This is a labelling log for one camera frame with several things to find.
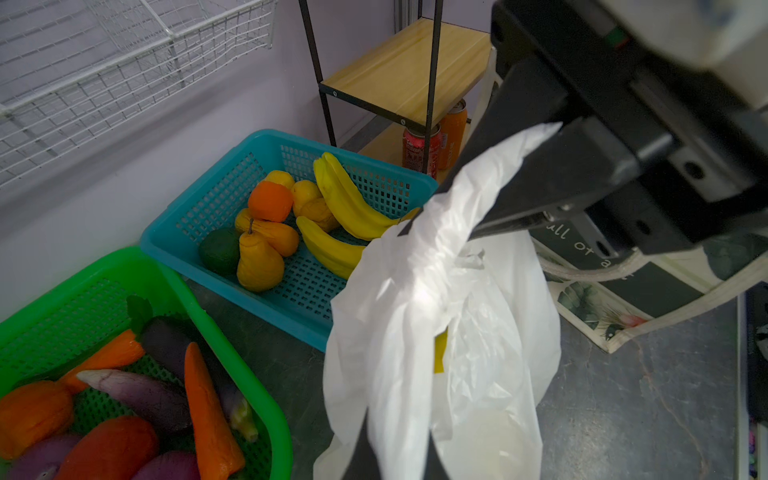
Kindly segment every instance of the shelf leg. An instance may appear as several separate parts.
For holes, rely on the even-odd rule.
[[[435,19],[432,23],[432,57],[429,61],[429,92],[427,94],[427,123],[424,132],[424,160],[422,172],[428,173],[429,141],[432,136],[432,110],[435,107],[435,84],[437,83],[437,56],[440,52],[440,27],[442,26],[442,0],[435,0]]]
[[[320,93],[320,103],[323,104],[323,115],[326,118],[326,127],[328,127],[328,141],[336,147],[336,135],[333,134],[333,122],[331,121],[331,110],[328,108],[328,95]]]
[[[315,79],[319,87],[323,81],[323,71],[320,69],[320,57],[317,55],[317,43],[315,43],[315,31],[312,30],[312,19],[310,18],[310,8],[306,5],[306,0],[299,0],[299,9],[301,10],[301,19],[304,21],[304,32],[306,33],[306,43],[310,46],[310,56],[312,57],[312,66],[315,68]],[[333,122],[331,121],[331,110],[328,108],[328,97],[320,93],[320,103],[323,105],[323,116],[326,118],[326,127],[328,128],[328,141],[332,146],[336,146],[336,135],[333,134]]]

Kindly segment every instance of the eggplant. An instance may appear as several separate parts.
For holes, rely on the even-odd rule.
[[[52,480],[80,435],[57,435],[31,447],[13,463],[7,480]]]
[[[168,317],[155,316],[144,325],[139,342],[150,357],[182,382],[187,346],[196,342],[230,426],[243,434],[248,442],[258,439],[259,431],[248,401],[196,329],[184,328],[178,321]]]
[[[83,370],[78,379],[133,410],[161,435],[173,435],[192,426],[187,396],[178,385],[110,369]]]
[[[166,452],[141,467],[131,480],[200,480],[197,457],[191,452]]]

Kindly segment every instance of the orange pumpkin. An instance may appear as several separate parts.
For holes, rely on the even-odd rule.
[[[42,380],[20,386],[0,399],[0,457],[18,458],[73,421],[72,397],[63,385]]]

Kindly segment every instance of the bolt hole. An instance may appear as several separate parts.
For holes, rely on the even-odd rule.
[[[704,170],[702,170],[702,168],[694,162],[685,162],[683,168],[685,168],[685,171],[696,180],[701,180],[704,178]]]
[[[610,252],[608,252],[608,249],[603,245],[602,242],[598,242],[598,249],[605,255],[606,257],[610,255]]]
[[[644,233],[645,235],[650,235],[650,227],[647,223],[643,222],[642,220],[638,220],[635,222],[635,225],[637,225],[637,229]]]

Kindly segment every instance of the carrot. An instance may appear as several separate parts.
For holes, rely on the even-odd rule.
[[[224,418],[214,383],[195,342],[189,344],[184,357],[184,386],[190,403],[200,480],[226,480],[245,467],[245,457]]]
[[[157,456],[157,435],[146,420],[122,416],[91,430],[67,454],[56,480],[131,480]]]
[[[88,385],[78,380],[77,374],[83,370],[116,369],[130,365],[144,356],[144,349],[136,341],[136,336],[131,330],[125,330],[114,340],[94,353],[91,358],[74,367],[62,376],[57,383],[67,387],[67,390],[75,395],[82,392]]]

